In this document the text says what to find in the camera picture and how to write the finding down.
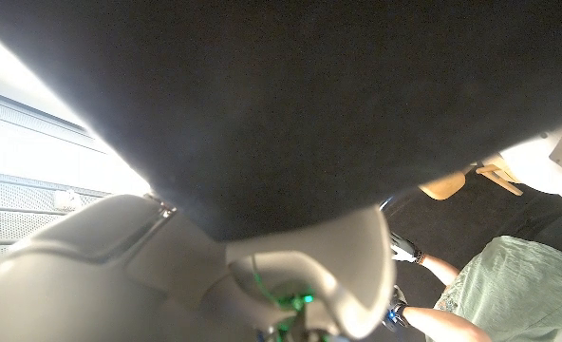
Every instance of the light green fabric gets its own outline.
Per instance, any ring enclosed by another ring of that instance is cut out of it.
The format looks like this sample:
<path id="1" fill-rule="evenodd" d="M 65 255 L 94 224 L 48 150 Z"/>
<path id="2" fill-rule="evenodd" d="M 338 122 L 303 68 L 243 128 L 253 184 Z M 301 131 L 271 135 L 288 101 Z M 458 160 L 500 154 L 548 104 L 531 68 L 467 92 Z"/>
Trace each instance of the light green fabric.
<path id="1" fill-rule="evenodd" d="M 562 253 L 497 237 L 460 272 L 435 308 L 468 319 L 495 342 L 551 342 L 562 330 Z"/>

